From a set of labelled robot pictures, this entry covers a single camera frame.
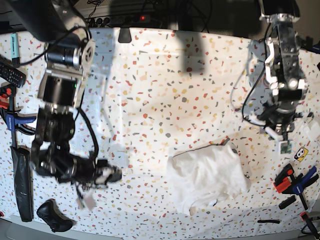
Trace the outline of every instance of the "table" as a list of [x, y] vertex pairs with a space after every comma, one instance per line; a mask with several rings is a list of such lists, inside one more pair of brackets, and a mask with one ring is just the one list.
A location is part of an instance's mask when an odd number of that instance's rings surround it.
[[[273, 187], [273, 180], [289, 162], [297, 173], [319, 167], [319, 146], [302, 131], [303, 119], [291, 134], [296, 147], [309, 154], [302, 162], [293, 154], [279, 155], [275, 142], [260, 129], [242, 123], [238, 111], [250, 82], [259, 76], [264, 60], [263, 44], [249, 39], [207, 33], [131, 28], [131, 43], [118, 43], [120, 30], [93, 29], [96, 53], [82, 109], [97, 135], [100, 158], [123, 167], [121, 182], [97, 190], [97, 207], [78, 210], [77, 194], [70, 184], [33, 173], [34, 212], [54, 198], [67, 217], [77, 221], [73, 230], [123, 239], [204, 239], [255, 236], [302, 228], [303, 206], [298, 200], [284, 210], [278, 204], [287, 198]], [[43, 51], [44, 44], [28, 32], [18, 34], [21, 61]], [[0, 54], [10, 58], [10, 35], [0, 36]], [[320, 56], [301, 51], [302, 69], [310, 83], [301, 111], [319, 115]], [[37, 113], [36, 98], [45, 62], [22, 69], [27, 81], [18, 90], [16, 102], [22, 114]], [[248, 110], [259, 112], [268, 90], [261, 82]], [[19, 215], [16, 207], [11, 134], [0, 124], [0, 211], [5, 217]], [[20, 145], [31, 146], [30, 136], [17, 134]], [[230, 139], [238, 149], [243, 172], [251, 189], [193, 216], [176, 213], [172, 188], [166, 181], [169, 156]], [[93, 143], [81, 117], [71, 141], [73, 153], [88, 156]], [[319, 196], [319, 182], [305, 191], [312, 205]], [[34, 221], [42, 222], [35, 214]], [[279, 219], [280, 224], [257, 220]]]

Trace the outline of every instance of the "yellow sticker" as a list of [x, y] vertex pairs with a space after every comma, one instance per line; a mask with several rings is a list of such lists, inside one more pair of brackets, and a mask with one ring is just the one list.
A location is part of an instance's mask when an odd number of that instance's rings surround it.
[[307, 156], [308, 152], [308, 149], [301, 147], [299, 151], [296, 152], [294, 159], [298, 160], [299, 162], [302, 162], [302, 160], [305, 159], [305, 157]]

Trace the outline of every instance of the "folded cloth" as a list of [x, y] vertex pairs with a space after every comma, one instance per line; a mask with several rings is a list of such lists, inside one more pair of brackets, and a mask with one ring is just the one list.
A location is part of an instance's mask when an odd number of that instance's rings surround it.
[[167, 181], [178, 213], [192, 216], [196, 208], [213, 207], [249, 191], [251, 182], [232, 145], [210, 145], [169, 158]]

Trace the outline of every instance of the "black remote control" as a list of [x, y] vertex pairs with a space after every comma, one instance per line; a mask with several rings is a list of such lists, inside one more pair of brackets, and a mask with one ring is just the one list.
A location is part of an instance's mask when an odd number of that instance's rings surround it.
[[72, 228], [73, 222], [70, 219], [63, 219], [62, 213], [59, 212], [61, 216], [57, 214], [58, 208], [53, 199], [47, 200], [42, 204], [36, 211], [36, 214], [48, 224], [52, 232], [66, 232]]
[[9, 64], [0, 60], [0, 77], [17, 88], [22, 88], [26, 82], [26, 75]]

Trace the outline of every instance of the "white cloth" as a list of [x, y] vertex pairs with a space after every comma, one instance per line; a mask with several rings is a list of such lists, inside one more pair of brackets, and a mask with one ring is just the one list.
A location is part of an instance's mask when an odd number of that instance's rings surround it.
[[193, 215], [196, 208], [213, 207], [228, 197], [249, 191], [238, 154], [230, 144], [210, 145], [170, 157], [167, 178], [173, 187], [178, 213]]

